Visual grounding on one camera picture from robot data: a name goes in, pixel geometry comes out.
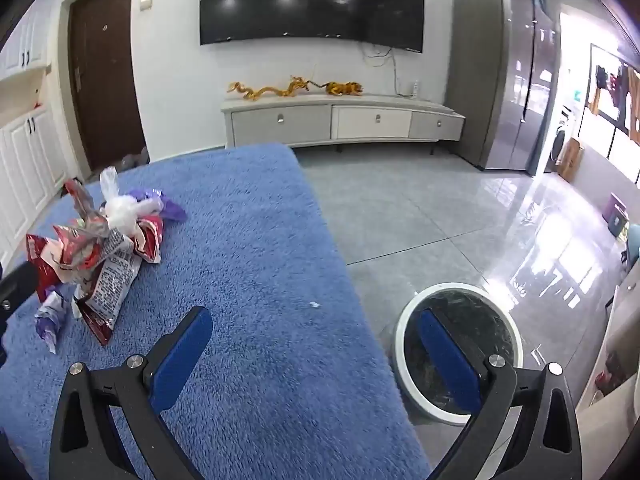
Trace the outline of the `red snack wrapper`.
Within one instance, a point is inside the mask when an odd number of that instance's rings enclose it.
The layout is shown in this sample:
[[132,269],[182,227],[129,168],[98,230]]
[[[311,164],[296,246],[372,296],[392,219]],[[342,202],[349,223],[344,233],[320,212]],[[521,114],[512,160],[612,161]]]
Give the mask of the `red snack wrapper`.
[[[78,217],[54,226],[53,238],[32,234],[25,237],[27,260],[37,268],[37,294],[41,299],[58,284],[78,286],[89,281],[91,269],[99,261],[100,246],[111,232],[104,216],[105,204],[98,208],[88,190],[76,180],[66,181],[64,188],[73,199]],[[160,261],[161,230],[162,218],[156,214],[138,220],[136,232],[129,238],[142,262]]]

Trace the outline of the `clear white plastic bag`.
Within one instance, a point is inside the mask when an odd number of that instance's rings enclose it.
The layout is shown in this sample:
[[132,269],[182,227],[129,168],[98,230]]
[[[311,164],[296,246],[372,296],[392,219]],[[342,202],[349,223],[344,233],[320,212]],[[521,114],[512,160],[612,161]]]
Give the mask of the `clear white plastic bag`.
[[100,173],[100,188],[105,198],[103,207],[108,227],[118,229],[122,235],[133,237],[138,220],[150,214],[159,214],[164,204],[158,197],[137,200],[131,195],[119,193],[117,170],[109,166]]

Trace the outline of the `silver red text wrapper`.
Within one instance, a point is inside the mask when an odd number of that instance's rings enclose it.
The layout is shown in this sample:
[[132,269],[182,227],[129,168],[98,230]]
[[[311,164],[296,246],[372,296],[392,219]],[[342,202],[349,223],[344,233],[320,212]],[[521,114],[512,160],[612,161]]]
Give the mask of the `silver red text wrapper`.
[[76,287],[72,306],[100,345],[106,346],[142,259],[134,251],[134,242],[119,230],[111,230],[104,238],[98,257],[90,280]]

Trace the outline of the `purple plastic wrapper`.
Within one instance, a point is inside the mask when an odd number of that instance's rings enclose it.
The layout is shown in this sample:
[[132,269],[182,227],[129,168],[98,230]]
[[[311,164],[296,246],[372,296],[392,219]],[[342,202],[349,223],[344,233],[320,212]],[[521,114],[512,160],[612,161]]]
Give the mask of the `purple plastic wrapper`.
[[139,217],[156,214],[164,220],[177,222],[186,221],[188,218],[186,211],[158,188],[134,188],[128,195],[142,203],[138,208]]

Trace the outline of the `white round trash bin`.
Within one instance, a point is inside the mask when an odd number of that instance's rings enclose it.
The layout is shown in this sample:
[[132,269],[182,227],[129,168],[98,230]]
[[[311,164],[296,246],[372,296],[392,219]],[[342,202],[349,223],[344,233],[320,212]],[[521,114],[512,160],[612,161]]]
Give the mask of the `white round trash bin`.
[[506,308],[478,287],[442,283],[418,292],[393,332],[392,363],[402,393],[424,416],[463,426],[480,410],[493,355],[523,365],[522,338]]

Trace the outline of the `small purple wrapper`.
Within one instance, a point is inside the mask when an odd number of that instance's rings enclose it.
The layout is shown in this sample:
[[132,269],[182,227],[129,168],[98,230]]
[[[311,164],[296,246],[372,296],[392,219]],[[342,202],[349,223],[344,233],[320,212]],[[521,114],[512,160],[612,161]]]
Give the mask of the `small purple wrapper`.
[[52,354],[58,351],[58,336],[69,315],[70,300],[56,288],[50,290],[35,313],[36,333]]

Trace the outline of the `blue fluffy bed cover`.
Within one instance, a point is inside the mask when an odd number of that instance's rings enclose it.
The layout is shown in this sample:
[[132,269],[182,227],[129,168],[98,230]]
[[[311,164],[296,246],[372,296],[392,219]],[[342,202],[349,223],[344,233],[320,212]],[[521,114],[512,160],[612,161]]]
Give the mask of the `blue fluffy bed cover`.
[[73,362],[107,368],[149,351],[191,308],[213,333],[164,419],[207,479],[423,479],[430,472],[386,355],[294,153],[208,151],[124,172],[185,211],[166,226],[101,346],[69,320],[55,352],[30,298],[3,342],[1,427],[46,478],[58,396]]

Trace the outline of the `dark brown door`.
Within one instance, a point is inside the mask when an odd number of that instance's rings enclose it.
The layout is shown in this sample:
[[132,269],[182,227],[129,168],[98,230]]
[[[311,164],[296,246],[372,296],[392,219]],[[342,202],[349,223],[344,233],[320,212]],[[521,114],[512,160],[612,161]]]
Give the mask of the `dark brown door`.
[[70,83],[92,170],[145,148],[134,88],[130,13],[131,0],[76,0],[70,5]]

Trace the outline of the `purple storage bin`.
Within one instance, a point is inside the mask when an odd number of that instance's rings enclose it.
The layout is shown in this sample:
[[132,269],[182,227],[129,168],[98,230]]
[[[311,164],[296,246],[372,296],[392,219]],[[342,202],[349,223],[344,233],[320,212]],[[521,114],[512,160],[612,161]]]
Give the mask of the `purple storage bin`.
[[610,194],[608,202],[602,212],[602,217],[610,233],[614,237],[619,237],[628,223],[628,214],[626,205],[616,194]]

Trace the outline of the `cardboard box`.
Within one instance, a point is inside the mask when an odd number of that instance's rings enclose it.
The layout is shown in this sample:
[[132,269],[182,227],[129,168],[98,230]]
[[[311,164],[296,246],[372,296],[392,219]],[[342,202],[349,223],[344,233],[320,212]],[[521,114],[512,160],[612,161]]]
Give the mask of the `cardboard box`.
[[574,181],[582,161],[582,154],[584,154],[582,144],[575,138],[569,138],[558,163],[558,175],[566,182],[572,183]]

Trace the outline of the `washing machine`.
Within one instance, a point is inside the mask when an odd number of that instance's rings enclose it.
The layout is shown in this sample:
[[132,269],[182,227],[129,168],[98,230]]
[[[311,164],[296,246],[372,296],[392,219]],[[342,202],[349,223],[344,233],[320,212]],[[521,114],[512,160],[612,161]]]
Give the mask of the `washing machine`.
[[558,171],[563,148],[568,140],[568,137],[572,133],[573,127],[574,113],[568,106],[563,106],[561,110],[559,125],[555,130],[555,136],[553,138],[548,162],[546,168],[544,168],[544,172],[546,174],[552,174],[552,172]]

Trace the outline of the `golden dragon ornament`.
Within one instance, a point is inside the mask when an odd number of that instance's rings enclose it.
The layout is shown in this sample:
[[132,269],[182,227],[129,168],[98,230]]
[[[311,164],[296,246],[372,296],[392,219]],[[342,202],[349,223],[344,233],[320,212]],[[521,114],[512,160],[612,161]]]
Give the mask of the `golden dragon ornament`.
[[295,96],[299,91],[309,91],[309,81],[299,76],[292,77],[288,86],[284,89],[273,86],[253,89],[239,81],[233,81],[228,85],[227,89],[228,93],[239,93],[242,98],[247,101],[256,101],[265,94],[273,94],[279,98],[288,98],[289,96]]

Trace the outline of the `golden tiger ornament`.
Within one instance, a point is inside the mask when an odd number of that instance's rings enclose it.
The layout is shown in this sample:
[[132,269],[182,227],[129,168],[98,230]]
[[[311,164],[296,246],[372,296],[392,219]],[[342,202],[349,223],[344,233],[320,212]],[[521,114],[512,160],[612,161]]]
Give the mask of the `golden tiger ornament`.
[[362,93],[362,85],[357,81],[329,81],[322,84],[321,88],[329,96],[360,96]]

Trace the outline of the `grey steel refrigerator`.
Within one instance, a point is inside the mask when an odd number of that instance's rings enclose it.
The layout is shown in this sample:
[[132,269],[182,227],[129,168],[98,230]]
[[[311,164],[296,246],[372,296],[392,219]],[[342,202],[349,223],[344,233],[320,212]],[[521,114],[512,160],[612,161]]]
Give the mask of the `grey steel refrigerator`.
[[464,117],[457,154],[534,174],[558,34],[534,0],[454,0],[445,104]]

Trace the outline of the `white wall cupboards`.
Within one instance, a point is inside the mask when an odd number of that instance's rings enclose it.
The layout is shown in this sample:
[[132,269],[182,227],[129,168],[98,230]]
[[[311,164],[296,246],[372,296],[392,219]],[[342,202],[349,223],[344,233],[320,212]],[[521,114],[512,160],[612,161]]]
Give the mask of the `white wall cupboards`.
[[2,266],[70,175],[43,95],[49,18],[47,3],[33,3],[1,50]]

